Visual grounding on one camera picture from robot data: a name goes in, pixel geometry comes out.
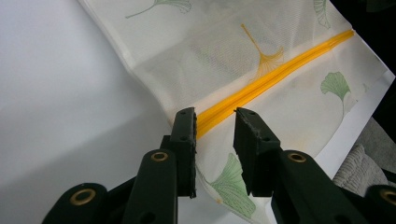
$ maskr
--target brass screw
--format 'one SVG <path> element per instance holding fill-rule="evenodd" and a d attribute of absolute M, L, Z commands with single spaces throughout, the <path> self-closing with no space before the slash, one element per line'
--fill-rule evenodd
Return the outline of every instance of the brass screw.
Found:
<path fill-rule="evenodd" d="M 79 199 L 78 196 L 82 193 L 89 193 L 89 195 L 86 198 Z M 95 195 L 96 195 L 96 191 L 94 189 L 81 189 L 73 194 L 73 196 L 70 198 L 70 203 L 75 206 L 80 206 L 92 201 Z"/>

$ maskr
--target yellow zipper seal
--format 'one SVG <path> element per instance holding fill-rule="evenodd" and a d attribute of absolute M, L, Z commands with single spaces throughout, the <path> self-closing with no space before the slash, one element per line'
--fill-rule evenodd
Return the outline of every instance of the yellow zipper seal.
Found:
<path fill-rule="evenodd" d="M 346 41 L 354 34 L 355 33 L 352 30 L 349 30 L 330 38 L 320 45 L 293 58 L 289 62 L 280 65 L 277 69 L 263 77 L 260 77 L 256 81 L 248 84 L 242 90 L 237 91 L 202 112 L 197 117 L 197 139 L 201 138 L 210 129 L 227 119 L 237 107 L 247 104 L 264 91 L 273 87 L 290 73 L 311 62 L 320 55 L 332 50 L 335 46 Z"/>

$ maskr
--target yellow ginkgo leaf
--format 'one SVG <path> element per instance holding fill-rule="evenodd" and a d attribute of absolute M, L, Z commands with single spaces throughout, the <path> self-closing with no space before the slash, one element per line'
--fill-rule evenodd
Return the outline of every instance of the yellow ginkgo leaf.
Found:
<path fill-rule="evenodd" d="M 241 26 L 247 33 L 247 36 L 250 38 L 251 42 L 254 44 L 254 46 L 260 53 L 259 67 L 257 69 L 256 76 L 253 79 L 257 79 L 259 77 L 264 76 L 265 74 L 276 69 L 283 63 L 283 48 L 282 47 L 280 47 L 279 50 L 277 51 L 277 53 L 275 53 L 275 54 L 266 55 L 266 54 L 262 53 L 262 51 L 259 48 L 259 45 L 257 45 L 256 41 L 253 39 L 250 32 L 246 28 L 245 24 L 242 24 Z"/>

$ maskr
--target ziplock bag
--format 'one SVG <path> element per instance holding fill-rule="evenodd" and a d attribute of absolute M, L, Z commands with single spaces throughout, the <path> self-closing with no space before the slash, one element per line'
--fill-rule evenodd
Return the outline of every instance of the ziplock bag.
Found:
<path fill-rule="evenodd" d="M 194 106 L 196 166 L 216 202 L 252 223 L 233 111 L 256 111 L 282 148 L 315 157 L 388 68 L 327 0 L 80 0 L 172 123 Z"/>

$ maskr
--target white table surface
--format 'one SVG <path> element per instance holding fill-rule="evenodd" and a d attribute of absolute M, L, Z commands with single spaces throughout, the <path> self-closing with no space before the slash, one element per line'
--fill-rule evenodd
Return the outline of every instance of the white table surface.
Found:
<path fill-rule="evenodd" d="M 370 89 L 316 157 L 329 176 L 393 79 Z M 40 223 L 83 182 L 113 189 L 170 130 L 77 1 L 0 1 L 0 223 Z M 197 194 L 179 198 L 179 223 L 246 223 L 199 181 Z"/>

